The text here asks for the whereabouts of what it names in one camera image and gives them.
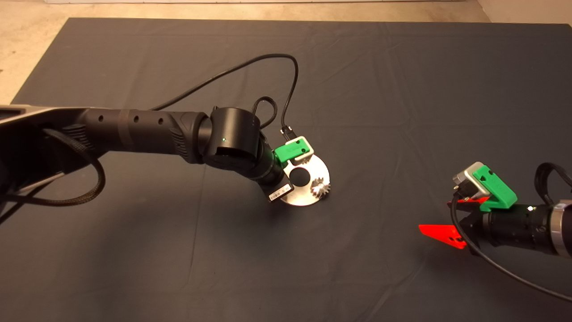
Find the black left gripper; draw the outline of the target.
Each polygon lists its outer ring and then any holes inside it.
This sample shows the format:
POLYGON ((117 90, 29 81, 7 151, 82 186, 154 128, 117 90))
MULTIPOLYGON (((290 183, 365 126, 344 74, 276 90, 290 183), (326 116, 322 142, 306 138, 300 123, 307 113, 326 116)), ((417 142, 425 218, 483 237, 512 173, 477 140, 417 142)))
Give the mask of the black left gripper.
POLYGON ((268 177, 268 180, 265 179, 261 189, 266 199, 272 203, 294 191, 294 186, 285 173, 279 173, 274 177, 268 177))

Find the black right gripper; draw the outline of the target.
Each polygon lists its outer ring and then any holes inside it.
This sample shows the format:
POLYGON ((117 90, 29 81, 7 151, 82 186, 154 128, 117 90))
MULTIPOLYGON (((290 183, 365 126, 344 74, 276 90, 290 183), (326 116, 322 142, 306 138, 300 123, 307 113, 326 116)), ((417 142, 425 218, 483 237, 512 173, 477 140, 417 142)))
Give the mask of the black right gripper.
MULTIPOLYGON (((456 208, 460 208, 460 212, 467 215, 460 220, 460 227, 479 250, 485 242, 488 242, 483 225, 484 213, 480 210, 481 204, 488 199, 488 196, 467 200, 459 198, 456 203, 456 208)), ((419 230, 424 236, 456 249, 462 250, 467 246, 466 241, 454 225, 419 225, 419 230)))

